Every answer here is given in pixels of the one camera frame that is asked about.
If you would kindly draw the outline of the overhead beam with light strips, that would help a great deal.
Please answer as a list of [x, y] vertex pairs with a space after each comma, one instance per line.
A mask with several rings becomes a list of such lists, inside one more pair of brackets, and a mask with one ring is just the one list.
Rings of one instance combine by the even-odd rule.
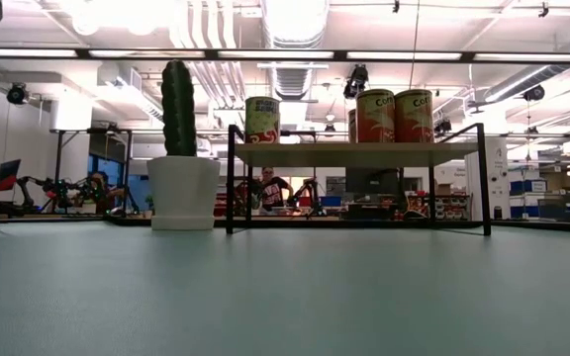
[[480, 52], [343, 49], [181, 49], [0, 47], [0, 59], [162, 61], [276, 61], [276, 62], [384, 62], [480, 63], [513, 65], [570, 65], [570, 52]]

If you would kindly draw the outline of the blue storage bins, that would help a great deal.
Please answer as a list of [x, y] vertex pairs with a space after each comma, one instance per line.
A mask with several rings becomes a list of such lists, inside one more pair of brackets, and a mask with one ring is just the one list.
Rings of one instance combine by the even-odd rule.
[[543, 179], [531, 179], [511, 182], [511, 218], [538, 218], [539, 201], [545, 198], [546, 192], [547, 182]]

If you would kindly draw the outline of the green cactus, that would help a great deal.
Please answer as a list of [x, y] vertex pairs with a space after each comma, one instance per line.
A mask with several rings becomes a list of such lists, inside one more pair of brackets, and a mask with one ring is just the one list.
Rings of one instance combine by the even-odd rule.
[[164, 147], [169, 156], [196, 156], [194, 86], [183, 61], [170, 60], [162, 71]]

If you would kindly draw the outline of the green can with red swirls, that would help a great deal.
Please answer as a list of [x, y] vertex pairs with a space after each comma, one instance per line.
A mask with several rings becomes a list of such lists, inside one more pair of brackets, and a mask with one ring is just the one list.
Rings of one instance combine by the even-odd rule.
[[277, 143], [280, 137], [280, 102], [255, 96], [245, 100], [245, 142]]

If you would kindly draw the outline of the standing person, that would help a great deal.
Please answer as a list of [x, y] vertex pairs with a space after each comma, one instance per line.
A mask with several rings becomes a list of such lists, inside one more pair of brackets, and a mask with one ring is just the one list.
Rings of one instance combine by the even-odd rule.
[[294, 195], [292, 186], [283, 178], [276, 176], [272, 167], [261, 169], [261, 194], [259, 213], [263, 216], [275, 215], [275, 208], [283, 208], [285, 200], [283, 191], [288, 192], [288, 197]]

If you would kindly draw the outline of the wooden shelf with black frame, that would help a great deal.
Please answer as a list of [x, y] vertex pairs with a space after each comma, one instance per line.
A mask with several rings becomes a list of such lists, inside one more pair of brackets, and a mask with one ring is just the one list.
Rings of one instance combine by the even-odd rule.
[[[429, 217], [424, 222], [382, 222], [382, 221], [327, 221], [291, 222], [295, 228], [474, 228], [481, 226], [483, 235], [492, 234], [492, 218], [489, 213], [489, 184], [487, 174], [486, 135], [482, 124], [473, 124], [435, 143], [416, 142], [320, 142], [303, 144], [253, 144], [238, 143], [245, 134], [235, 126], [228, 129], [228, 158], [226, 177], [226, 233], [232, 234], [237, 227], [268, 228], [265, 221], [254, 222], [251, 215], [251, 181], [256, 167], [312, 167], [312, 168], [380, 168], [401, 170], [407, 167], [426, 167], [428, 180], [434, 182], [433, 169], [436, 165], [477, 153], [479, 159], [479, 187], [482, 208], [478, 222], [445, 222], [435, 214], [434, 187], [428, 188]], [[242, 208], [242, 219], [235, 219], [235, 197], [237, 179], [235, 160], [239, 159], [247, 172], [242, 177], [246, 182], [246, 200]]]

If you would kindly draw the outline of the orange corn label can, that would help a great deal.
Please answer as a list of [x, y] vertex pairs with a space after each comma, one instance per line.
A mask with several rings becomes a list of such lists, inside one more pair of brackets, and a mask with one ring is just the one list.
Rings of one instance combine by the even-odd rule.
[[395, 98], [387, 89], [370, 89], [356, 96], [356, 139], [362, 142], [395, 141]]
[[433, 142], [432, 93], [411, 89], [395, 96], [397, 142]]

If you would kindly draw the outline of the silver ceiling ventilation duct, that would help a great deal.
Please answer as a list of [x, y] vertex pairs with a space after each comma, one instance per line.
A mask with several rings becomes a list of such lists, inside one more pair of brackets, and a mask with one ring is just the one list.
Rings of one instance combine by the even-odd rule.
[[[260, 0], [265, 46], [271, 49], [318, 49], [324, 38], [330, 0]], [[302, 100], [314, 76], [311, 61], [276, 62], [270, 74], [282, 100]]]

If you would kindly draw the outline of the black cabinet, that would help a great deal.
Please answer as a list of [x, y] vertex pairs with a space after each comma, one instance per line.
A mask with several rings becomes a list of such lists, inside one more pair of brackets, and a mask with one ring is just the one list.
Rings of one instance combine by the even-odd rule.
[[400, 197], [398, 170], [347, 168], [345, 188], [352, 199], [345, 218], [353, 221], [392, 221]]

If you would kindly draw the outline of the black metal stand frame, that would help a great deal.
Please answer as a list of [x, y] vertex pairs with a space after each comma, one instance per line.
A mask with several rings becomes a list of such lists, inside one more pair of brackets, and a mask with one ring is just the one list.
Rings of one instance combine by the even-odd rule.
[[56, 136], [53, 180], [58, 192], [72, 196], [74, 207], [96, 212], [88, 178], [91, 173], [101, 171], [107, 174], [110, 186], [124, 189], [124, 197], [117, 200], [109, 215], [123, 218], [140, 210], [129, 187], [132, 130], [107, 127], [50, 132]]

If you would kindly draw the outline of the seated person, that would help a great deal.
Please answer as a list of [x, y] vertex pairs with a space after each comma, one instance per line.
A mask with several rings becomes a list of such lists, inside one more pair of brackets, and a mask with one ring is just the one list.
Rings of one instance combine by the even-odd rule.
[[96, 214], [109, 215], [116, 208], [117, 200], [124, 197], [124, 189], [110, 186], [107, 174], [101, 171], [91, 173], [88, 180]]

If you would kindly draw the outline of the black aluminium rig frame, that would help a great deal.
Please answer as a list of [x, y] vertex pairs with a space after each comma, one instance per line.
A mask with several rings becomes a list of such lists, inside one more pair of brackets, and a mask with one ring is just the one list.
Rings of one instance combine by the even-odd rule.
[[[65, 218], [19, 218], [19, 219], [0, 219], [0, 223], [91, 223], [106, 222], [118, 226], [146, 226], [150, 227], [150, 220], [146, 219], [127, 219], [115, 217], [83, 217], [73, 216]], [[457, 221], [410, 221], [410, 222], [391, 222], [391, 221], [340, 221], [340, 220], [265, 220], [245, 219], [233, 220], [232, 230], [250, 229], [250, 228], [379, 228], [379, 229], [402, 229], [402, 228], [419, 228], [419, 229], [469, 229], [482, 227], [481, 222], [457, 222]], [[506, 226], [519, 227], [528, 229], [542, 229], [555, 231], [570, 232], [570, 222], [519, 222], [519, 221], [492, 221], [491, 227]]]

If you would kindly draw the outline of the white pillar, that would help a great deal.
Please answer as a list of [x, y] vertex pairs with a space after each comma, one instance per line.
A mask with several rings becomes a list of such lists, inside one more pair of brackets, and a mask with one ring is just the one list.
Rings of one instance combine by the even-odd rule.
[[[489, 213], [493, 220], [511, 217], [510, 181], [506, 141], [501, 137], [486, 137], [486, 164], [489, 193]], [[466, 191], [470, 199], [470, 220], [482, 219], [479, 157], [474, 152], [465, 156]]]

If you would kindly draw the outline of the teal table mat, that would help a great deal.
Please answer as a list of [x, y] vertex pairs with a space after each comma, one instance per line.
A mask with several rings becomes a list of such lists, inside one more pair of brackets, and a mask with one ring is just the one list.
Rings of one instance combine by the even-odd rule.
[[0, 356], [570, 356], [570, 233], [0, 224]]

